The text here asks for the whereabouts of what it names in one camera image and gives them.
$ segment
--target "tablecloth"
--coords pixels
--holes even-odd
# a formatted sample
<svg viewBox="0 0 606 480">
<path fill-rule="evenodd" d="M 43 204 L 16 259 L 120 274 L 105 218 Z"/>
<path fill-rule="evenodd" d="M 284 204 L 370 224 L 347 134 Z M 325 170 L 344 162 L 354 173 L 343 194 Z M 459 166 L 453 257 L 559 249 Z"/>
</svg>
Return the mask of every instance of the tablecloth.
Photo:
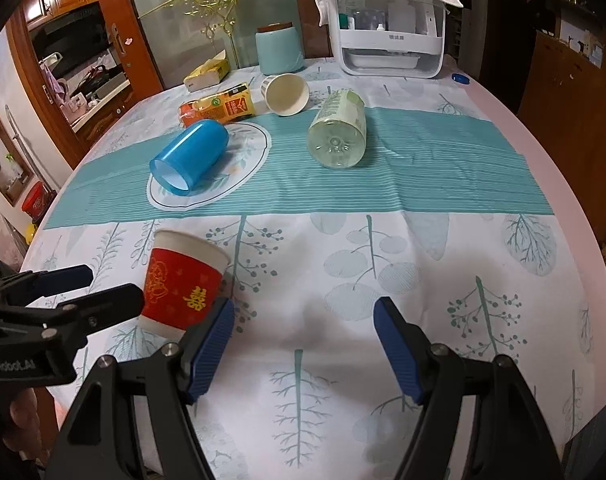
<svg viewBox="0 0 606 480">
<path fill-rule="evenodd" d="M 368 151 L 355 170 L 303 158 L 313 110 L 260 115 L 230 127 L 230 156 L 203 190 L 208 200 L 176 203 L 157 189 L 159 203 L 140 161 L 175 134 L 177 106 L 194 95 L 163 92 L 93 148 L 24 263 L 87 263 L 93 284 L 37 303 L 142 286 L 159 226 L 226 250 L 223 292 L 237 308 L 235 335 L 191 412 L 217 478 L 393 476 L 419 410 L 398 390 L 373 331 L 381 295 L 461 355 L 511 355 L 555 443 L 576 434 L 601 407 L 593 361 L 606 326 L 592 323 L 563 231 L 524 157 L 451 80 L 346 76 L 324 59 L 301 74 L 308 108 L 337 88 L 366 102 Z M 260 110 L 257 68 L 233 72 L 221 88 L 242 80 Z M 307 186 L 296 186 L 302 174 Z M 77 381 L 57 388 L 57 399 L 69 405 L 104 352 L 131 359 L 163 341 L 136 320 L 91 336 L 75 360 Z M 155 465 L 139 408 L 144 457 Z M 466 402 L 452 478 L 464 463 L 471 408 Z"/>
</svg>

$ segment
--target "wooden door frame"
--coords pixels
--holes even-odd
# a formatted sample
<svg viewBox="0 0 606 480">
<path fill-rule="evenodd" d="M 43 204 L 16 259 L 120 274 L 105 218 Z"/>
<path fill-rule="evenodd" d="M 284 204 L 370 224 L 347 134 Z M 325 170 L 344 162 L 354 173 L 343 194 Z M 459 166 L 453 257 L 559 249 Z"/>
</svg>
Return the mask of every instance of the wooden door frame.
<svg viewBox="0 0 606 480">
<path fill-rule="evenodd" d="M 128 76 L 134 95 L 138 101 L 142 101 L 152 95 L 162 92 L 165 88 L 161 83 L 157 64 L 152 56 L 152 51 L 145 37 L 145 32 L 135 12 L 133 0 L 99 0 L 101 13 L 106 20 L 108 36 L 112 38 L 119 62 L 122 64 L 123 72 Z M 145 56 L 132 58 L 128 55 L 128 45 L 141 45 L 146 53 Z"/>
<path fill-rule="evenodd" d="M 56 104 L 51 104 L 45 94 L 43 89 L 45 79 L 36 59 L 30 33 L 27 30 L 23 6 L 18 6 L 10 16 L 6 23 L 6 30 L 14 66 L 27 97 L 50 139 L 74 170 L 88 152 L 88 147 L 77 139 L 63 112 Z"/>
<path fill-rule="evenodd" d="M 297 7 L 305 57 L 332 57 L 329 30 L 327 25 L 318 26 L 318 7 L 315 0 L 297 0 Z"/>
</svg>

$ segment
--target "white paper cup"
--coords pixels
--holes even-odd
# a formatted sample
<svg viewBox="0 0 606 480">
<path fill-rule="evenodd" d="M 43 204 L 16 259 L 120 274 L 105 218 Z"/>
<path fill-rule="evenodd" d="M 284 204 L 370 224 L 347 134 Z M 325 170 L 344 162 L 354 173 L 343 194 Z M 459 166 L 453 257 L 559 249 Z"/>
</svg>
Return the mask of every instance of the white paper cup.
<svg viewBox="0 0 606 480">
<path fill-rule="evenodd" d="M 286 117 L 298 114 L 305 107 L 309 87 L 296 74 L 270 75 L 261 83 L 261 95 L 272 112 Z"/>
<path fill-rule="evenodd" d="M 178 341 L 188 326 L 207 316 L 228 265 L 229 257 L 214 244 L 159 229 L 150 253 L 139 326 Z"/>
</svg>

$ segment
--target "dining table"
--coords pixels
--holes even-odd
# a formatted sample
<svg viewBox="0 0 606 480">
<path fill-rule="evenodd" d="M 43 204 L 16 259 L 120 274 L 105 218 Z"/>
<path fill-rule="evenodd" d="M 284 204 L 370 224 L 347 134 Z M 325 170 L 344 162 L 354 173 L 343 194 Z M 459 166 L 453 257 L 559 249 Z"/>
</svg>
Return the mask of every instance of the dining table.
<svg viewBox="0 0 606 480">
<path fill-rule="evenodd" d="M 218 479 L 394 478 L 421 407 L 399 389 L 374 329 L 381 296 L 463 357 L 509 355 L 560 451 L 606 405 L 606 268 L 538 141 L 453 73 L 449 57 L 432 79 L 354 76 L 308 59 L 297 74 L 309 101 L 289 117 L 263 102 L 257 66 L 139 102 L 74 170 L 22 267 L 86 264 L 91 285 L 34 305 L 142 288 L 159 228 L 225 251 L 220 294 L 235 327 L 208 393 L 187 408 Z M 149 163 L 183 131 L 179 106 L 242 82 L 256 115 L 225 125 L 227 149 L 195 194 L 167 192 Z M 347 170 L 323 167 L 306 143 L 340 89 L 366 106 L 365 155 Z M 137 319 L 89 336 L 77 379 L 50 388 L 59 409 L 101 355 L 144 358 L 166 341 Z M 161 472 L 145 399 L 135 406 L 144 462 Z M 449 479 L 461 478 L 473 412 L 465 397 Z"/>
</svg>

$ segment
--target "red paper cup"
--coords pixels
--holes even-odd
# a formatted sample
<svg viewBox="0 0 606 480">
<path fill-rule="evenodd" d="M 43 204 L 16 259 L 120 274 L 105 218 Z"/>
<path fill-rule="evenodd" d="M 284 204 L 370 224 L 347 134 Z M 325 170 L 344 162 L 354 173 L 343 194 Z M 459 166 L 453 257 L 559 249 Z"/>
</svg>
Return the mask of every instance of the red paper cup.
<svg viewBox="0 0 606 480">
<path fill-rule="evenodd" d="M 145 306 L 139 326 L 178 340 L 207 316 L 229 258 L 215 245 L 183 233 L 159 229 L 145 277 Z"/>
</svg>

